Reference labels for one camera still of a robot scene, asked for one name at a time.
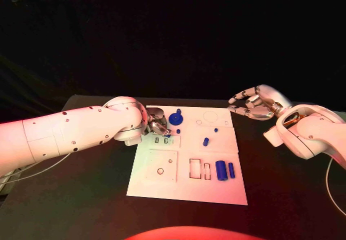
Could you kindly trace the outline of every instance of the rectangular slot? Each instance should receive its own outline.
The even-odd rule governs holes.
[[[202,179],[200,159],[189,159],[189,178]]]
[[[210,164],[203,164],[203,179],[210,180]]]

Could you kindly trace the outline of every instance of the circular hole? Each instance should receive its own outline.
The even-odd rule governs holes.
[[[159,169],[157,169],[157,173],[159,173],[160,175],[164,173],[163,168],[159,168]]]

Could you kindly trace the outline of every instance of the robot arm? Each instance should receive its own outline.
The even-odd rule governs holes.
[[[0,124],[0,176],[46,159],[107,143],[127,146],[141,134],[169,135],[159,108],[146,109],[131,97],[117,97],[104,107],[89,106],[48,116]]]
[[[267,85],[238,93],[229,103],[248,96],[248,108],[231,105],[228,109],[257,120],[278,117],[275,126],[264,133],[272,146],[285,144],[303,159],[326,153],[346,169],[346,124],[339,115],[319,105],[294,106],[285,96]]]

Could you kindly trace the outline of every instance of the black background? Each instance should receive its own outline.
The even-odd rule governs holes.
[[[228,100],[261,84],[342,111],[345,16],[290,1],[1,0],[0,121],[73,94]]]

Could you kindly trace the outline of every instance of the robotic hand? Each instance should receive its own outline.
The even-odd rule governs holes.
[[[0,176],[56,156],[107,143],[127,146],[141,134],[169,135],[160,108],[144,108],[131,97],[115,97],[105,105],[68,110],[48,116],[0,124]]]
[[[229,99],[229,104],[245,97],[249,97],[246,108],[231,105],[228,110],[255,120],[277,116],[275,126],[262,134],[272,146],[284,143],[303,159],[326,153],[346,169],[346,122],[339,115],[319,105],[294,106],[268,85],[239,92]]]

